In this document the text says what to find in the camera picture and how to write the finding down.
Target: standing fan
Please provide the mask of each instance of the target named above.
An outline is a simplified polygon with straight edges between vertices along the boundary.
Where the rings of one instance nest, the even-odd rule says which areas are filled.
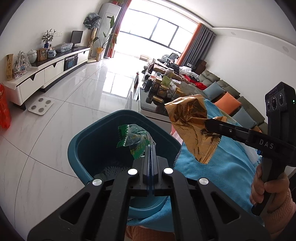
[[[89,59],[88,59],[87,63],[96,62],[95,59],[91,58],[91,53],[92,53],[92,49],[93,49],[93,45],[94,45],[94,38],[96,36],[96,32],[100,26],[100,23],[101,23],[101,17],[94,12],[92,12],[90,15],[88,15],[83,22],[83,24],[88,29],[91,30],[91,36],[89,38],[89,44],[88,44],[88,47],[90,47],[91,49],[89,51]]]

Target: curtain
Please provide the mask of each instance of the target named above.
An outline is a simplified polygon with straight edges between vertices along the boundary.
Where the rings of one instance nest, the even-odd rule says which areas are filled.
[[[200,23],[178,59],[177,64],[179,66],[195,65],[199,59],[204,59],[214,37],[213,31]]]
[[[120,12],[119,12],[119,14],[118,14],[118,16],[116,18],[114,27],[112,28],[112,32],[111,32],[112,34],[119,34],[121,23],[123,21],[124,15],[125,15],[126,11],[128,10],[128,7],[129,7],[131,1],[132,0],[124,0],[123,3],[119,4],[121,9],[120,9]],[[108,44],[106,46],[105,57],[112,58],[114,47],[115,47],[115,40],[114,40],[113,37],[110,37],[109,41],[108,41]]]

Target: ceiling light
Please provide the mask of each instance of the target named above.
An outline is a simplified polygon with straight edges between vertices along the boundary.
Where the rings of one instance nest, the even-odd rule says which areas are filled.
[[[288,48],[283,46],[283,50],[286,51],[287,53],[289,52]]]

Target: gold foil wrapper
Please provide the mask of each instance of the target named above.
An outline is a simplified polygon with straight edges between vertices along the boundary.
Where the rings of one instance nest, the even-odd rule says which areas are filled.
[[[175,130],[185,142],[187,149],[200,163],[207,164],[215,152],[221,135],[205,128],[207,109],[202,95],[179,97],[167,103],[165,108]],[[226,116],[215,119],[226,122]]]

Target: marble floor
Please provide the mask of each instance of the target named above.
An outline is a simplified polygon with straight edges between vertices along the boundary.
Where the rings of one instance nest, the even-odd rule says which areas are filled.
[[[67,149],[81,130],[125,108],[136,76],[146,62],[116,53],[77,69],[40,96],[54,99],[44,115],[11,107],[12,122],[0,132],[0,206],[26,240],[32,227],[81,188]]]

